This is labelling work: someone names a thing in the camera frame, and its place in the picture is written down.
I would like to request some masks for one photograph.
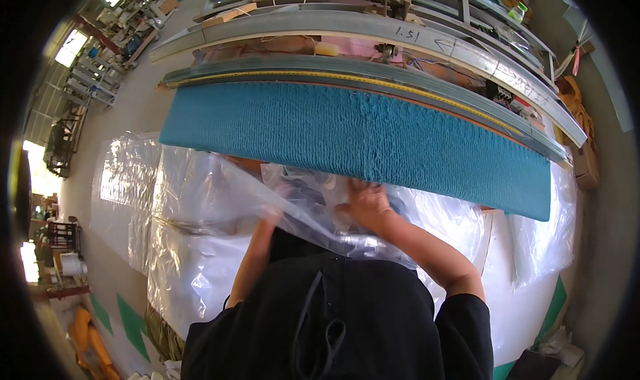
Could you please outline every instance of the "metal rail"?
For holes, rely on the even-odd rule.
[[[468,89],[444,80],[375,62],[321,56],[242,58],[201,64],[168,73],[169,88],[216,82],[298,81],[346,86],[416,100],[481,123],[554,162],[566,160],[564,148],[527,120]]]
[[[345,11],[283,11],[241,16],[178,36],[149,52],[158,61],[183,50],[280,35],[332,35],[364,38],[418,50],[490,79],[531,104],[578,146],[587,136],[564,104],[542,81],[515,62],[441,31],[376,15]]]

